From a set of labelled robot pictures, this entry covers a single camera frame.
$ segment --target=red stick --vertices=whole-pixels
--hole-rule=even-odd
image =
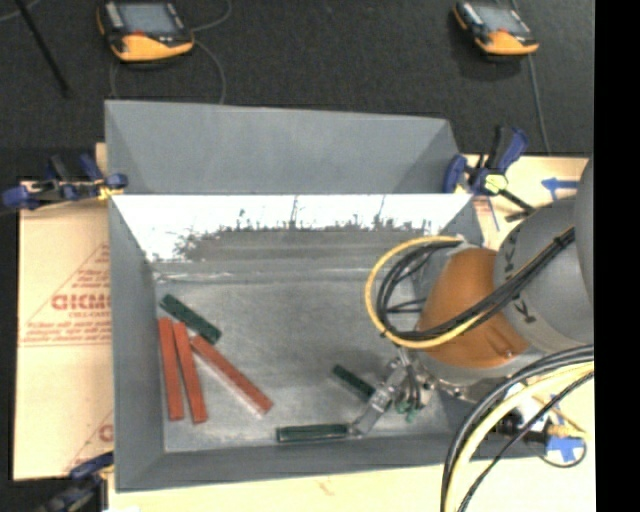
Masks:
[[[202,423],[208,418],[207,409],[202,397],[198,372],[193,362],[193,353],[191,352],[191,345],[189,344],[189,333],[187,332],[187,326],[184,322],[175,322],[173,324],[173,334],[176,339],[180,367],[182,368],[182,379],[184,380],[187,398],[189,399],[191,418],[194,423]]]
[[[191,338],[191,346],[221,377],[233,384],[258,412],[265,414],[271,409],[273,402],[202,336]]]
[[[164,388],[167,394],[169,420],[176,421],[184,418],[182,392],[180,391],[180,375],[178,375],[178,355],[173,338],[173,325],[170,318],[159,318],[160,354],[162,356],[162,370],[164,373]]]

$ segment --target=black carpet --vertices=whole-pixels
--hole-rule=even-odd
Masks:
[[[506,124],[529,136],[528,154],[593,155],[595,0],[521,0],[541,46],[511,64],[481,57],[455,24],[452,0],[176,0],[192,27],[223,16],[228,5],[231,14],[196,33],[204,48],[145,71],[114,67],[97,31],[97,2],[25,1],[72,96],[62,96],[14,1],[0,0],[2,189],[41,173],[52,153],[77,154],[102,141],[103,101],[116,95],[442,117],[464,153],[488,151],[494,127]],[[0,217],[3,512],[27,511],[65,484],[8,482],[16,236],[15,217]]]

